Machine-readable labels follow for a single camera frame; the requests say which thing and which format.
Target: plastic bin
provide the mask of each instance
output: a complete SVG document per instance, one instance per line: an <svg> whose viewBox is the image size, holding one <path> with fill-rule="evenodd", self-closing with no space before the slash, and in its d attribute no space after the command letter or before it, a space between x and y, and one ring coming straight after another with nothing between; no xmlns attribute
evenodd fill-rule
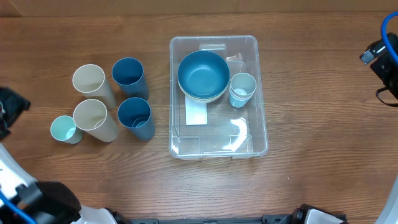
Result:
<svg viewBox="0 0 398 224"><path fill-rule="evenodd" d="M187 125L185 95L177 80L180 62L189 53L210 50L222 56L230 78L239 72L257 81L253 97L242 108L229 103L229 87L206 105L207 123ZM262 97L257 40L251 35L219 37L174 37L170 41L170 154L179 159L263 156L268 151L266 116Z"/></svg>

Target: black strap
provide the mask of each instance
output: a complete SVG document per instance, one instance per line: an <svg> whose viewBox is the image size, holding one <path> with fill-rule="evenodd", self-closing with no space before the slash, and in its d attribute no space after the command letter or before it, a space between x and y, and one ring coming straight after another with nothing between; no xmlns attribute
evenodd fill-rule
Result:
<svg viewBox="0 0 398 224"><path fill-rule="evenodd" d="M384 102L382 99L380 99L379 94L380 94L382 91L386 91L386 90L388 90L387 87L383 87L383 88L381 88L381 89L376 90L376 97L380 100L381 103L384 103L384 104L387 105L387 106L398 107L398 103L386 103L386 102Z"/></svg>

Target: wall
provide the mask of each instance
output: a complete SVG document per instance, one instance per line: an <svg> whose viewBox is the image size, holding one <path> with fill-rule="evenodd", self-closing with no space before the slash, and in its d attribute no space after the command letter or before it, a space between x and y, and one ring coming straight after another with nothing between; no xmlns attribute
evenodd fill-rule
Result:
<svg viewBox="0 0 398 224"><path fill-rule="evenodd" d="M0 16L391 11L398 0L0 0Z"/></svg>

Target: bowl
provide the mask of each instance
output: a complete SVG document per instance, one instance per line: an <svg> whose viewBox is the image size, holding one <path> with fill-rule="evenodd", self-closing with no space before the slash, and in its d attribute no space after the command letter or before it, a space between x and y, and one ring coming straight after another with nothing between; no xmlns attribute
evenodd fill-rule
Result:
<svg viewBox="0 0 398 224"><path fill-rule="evenodd" d="M199 50L181 61L177 76L178 85L188 97L209 103L227 89L229 68L218 54Z"/></svg>

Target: table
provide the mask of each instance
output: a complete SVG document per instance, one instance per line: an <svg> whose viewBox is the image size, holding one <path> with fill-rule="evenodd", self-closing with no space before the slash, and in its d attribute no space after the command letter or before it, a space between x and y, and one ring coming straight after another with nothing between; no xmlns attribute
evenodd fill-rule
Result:
<svg viewBox="0 0 398 224"><path fill-rule="evenodd" d="M60 180L82 204L128 218L258 217L301 203L374 223L398 174L398 110L359 55L387 12L209 14L0 19L0 82L32 102L2 143L40 180ZM397 21L389 30L398 32ZM177 35L253 35L259 42L269 152L182 161L169 154L169 42ZM57 116L85 98L73 72L95 63L112 81L123 57L144 65L156 134L138 141L118 123L103 143L52 139ZM117 109L111 114L116 118Z"/></svg>

